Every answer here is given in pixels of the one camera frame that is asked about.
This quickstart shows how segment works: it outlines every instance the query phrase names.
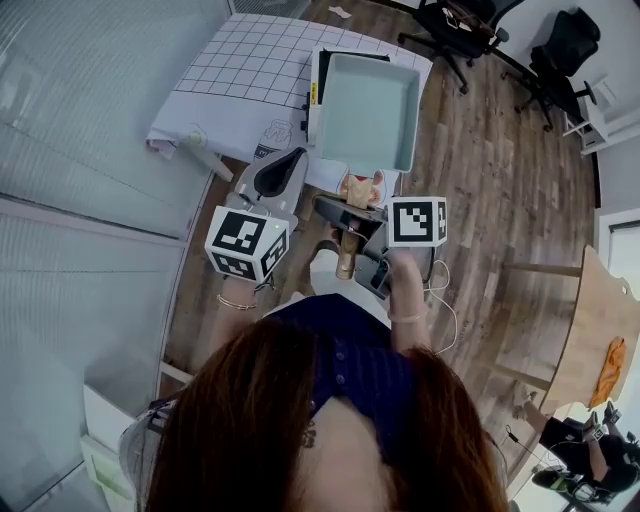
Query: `wooden floor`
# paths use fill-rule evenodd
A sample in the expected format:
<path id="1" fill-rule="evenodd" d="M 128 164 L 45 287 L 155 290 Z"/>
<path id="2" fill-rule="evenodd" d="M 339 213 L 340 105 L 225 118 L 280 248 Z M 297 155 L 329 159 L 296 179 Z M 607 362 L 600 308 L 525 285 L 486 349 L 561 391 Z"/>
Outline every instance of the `wooden floor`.
<path id="1" fill-rule="evenodd" d="M 342 0 L 353 16 L 342 20 L 327 10 L 328 0 L 315 0 L 305 18 L 362 32 L 390 43 L 399 32 L 420 27 L 403 12 L 364 0 Z M 428 50 L 407 48 L 429 56 Z M 502 270 L 502 264 L 525 261 L 579 264 L 582 248 L 592 242 L 594 183 L 591 160 L 580 155 L 577 137 L 562 138 L 562 120 L 543 131 L 536 109 L 521 115 L 514 105 L 526 98 L 518 85 L 500 80 L 507 66 L 496 57 L 476 61 L 469 69 L 469 94 L 458 92 L 457 78 L 437 59 L 420 105 L 420 126 L 413 170 L 402 186 L 404 195 L 444 195 L 449 202 L 449 239 L 438 257 L 451 269 L 444 298 L 455 308 L 459 337 L 443 354 L 460 375 L 478 407 L 485 428 L 501 446 L 511 468 L 524 450 L 506 436 L 510 424 L 523 443 L 533 432 L 511 419 L 513 381 L 493 375 L 478 364 L 482 357 L 550 380 L 560 356 L 577 283 Z M 165 360 L 190 373 L 207 357 L 205 347 L 217 310 L 216 276 L 202 246 L 215 206 L 229 185 L 216 181 L 209 193 L 190 248 L 178 291 Z M 291 293 L 310 294 L 308 262 L 324 225 L 310 215 L 306 189 L 300 202 L 299 229 L 292 249 L 276 269 L 277 291 L 260 293 L 268 311 Z M 434 284 L 442 284 L 438 266 Z M 434 348 L 451 342 L 450 312 L 429 297 Z"/>

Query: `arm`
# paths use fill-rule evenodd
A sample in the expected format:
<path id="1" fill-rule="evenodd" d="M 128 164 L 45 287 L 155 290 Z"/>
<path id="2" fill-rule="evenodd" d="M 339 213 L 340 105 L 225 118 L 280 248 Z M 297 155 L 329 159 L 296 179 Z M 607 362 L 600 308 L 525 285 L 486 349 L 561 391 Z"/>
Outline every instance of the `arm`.
<path id="1" fill-rule="evenodd" d="M 249 306 L 255 304 L 255 283 L 229 277 L 222 285 L 220 296 L 234 304 Z M 240 311 L 218 302 L 209 349 L 213 354 L 225 343 L 231 341 L 238 333 L 256 321 L 255 309 Z"/>
<path id="2" fill-rule="evenodd" d="M 411 252 L 396 249 L 389 255 L 391 262 L 391 297 L 389 313 L 392 317 L 418 316 L 411 322 L 391 323 L 391 344 L 404 352 L 415 346 L 431 349 L 425 322 L 422 275 Z"/>
<path id="3" fill-rule="evenodd" d="M 591 465 L 593 479 L 596 482 L 602 482 L 609 471 L 609 466 L 607 466 L 607 461 L 600 449 L 600 443 L 596 440 L 591 440 L 587 444 L 589 445 L 589 463 Z"/>

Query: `light green tray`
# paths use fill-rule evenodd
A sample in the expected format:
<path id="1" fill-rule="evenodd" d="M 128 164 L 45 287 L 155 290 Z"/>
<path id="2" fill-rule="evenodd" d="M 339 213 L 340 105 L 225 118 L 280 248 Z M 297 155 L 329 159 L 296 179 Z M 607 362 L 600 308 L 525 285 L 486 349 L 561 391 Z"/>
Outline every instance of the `light green tray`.
<path id="1" fill-rule="evenodd" d="M 316 138 L 320 158 L 344 162 L 352 174 L 409 172 L 420 103 L 420 73 L 347 54 L 329 61 Z"/>

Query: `white table leg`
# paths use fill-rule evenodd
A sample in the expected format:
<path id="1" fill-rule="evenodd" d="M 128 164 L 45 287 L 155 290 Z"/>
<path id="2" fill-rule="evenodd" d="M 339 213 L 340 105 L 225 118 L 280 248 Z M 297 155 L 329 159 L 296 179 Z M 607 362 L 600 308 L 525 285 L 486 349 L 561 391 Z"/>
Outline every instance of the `white table leg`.
<path id="1" fill-rule="evenodd" d="M 189 151 L 200 160 L 209 169 L 212 169 L 218 176 L 224 181 L 231 181 L 233 179 L 233 173 L 231 170 L 222 163 L 222 160 L 212 151 L 206 151 L 202 148 L 196 148 L 189 146 Z"/>

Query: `office chair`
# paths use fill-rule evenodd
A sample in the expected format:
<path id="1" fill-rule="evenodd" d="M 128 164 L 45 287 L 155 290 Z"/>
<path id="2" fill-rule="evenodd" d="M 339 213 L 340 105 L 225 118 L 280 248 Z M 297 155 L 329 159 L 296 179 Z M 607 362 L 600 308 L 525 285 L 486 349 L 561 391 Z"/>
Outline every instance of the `office chair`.
<path id="1" fill-rule="evenodd" d="M 473 60 L 491 51 L 500 43 L 509 40 L 506 30 L 496 26 L 500 19 L 511 9 L 524 0 L 438 0 L 427 5 L 421 0 L 414 11 L 413 18 L 430 34 L 432 39 L 418 34 L 401 33 L 398 43 L 403 45 L 406 39 L 415 41 L 434 50 L 431 58 L 442 57 L 453 69 L 462 82 L 460 92 L 469 92 L 467 79 L 460 71 L 453 55 L 467 58 L 467 65 L 473 66 Z M 460 22 L 469 26 L 471 30 L 459 27 Z"/>
<path id="2" fill-rule="evenodd" d="M 596 103 L 596 98 L 585 82 L 585 89 L 574 92 L 567 77 L 576 74 L 580 66 L 598 51 L 600 29 L 598 25 L 582 9 L 570 14 L 560 11 L 553 25 L 549 41 L 543 46 L 536 46 L 531 51 L 530 68 L 533 73 L 516 76 L 506 72 L 501 75 L 513 78 L 531 92 L 531 97 L 521 106 L 515 108 L 519 114 L 534 101 L 542 108 L 547 124 L 544 130 L 553 130 L 553 123 L 549 110 L 553 105 L 564 110 L 577 122 L 582 121 L 578 98 L 590 96 Z"/>

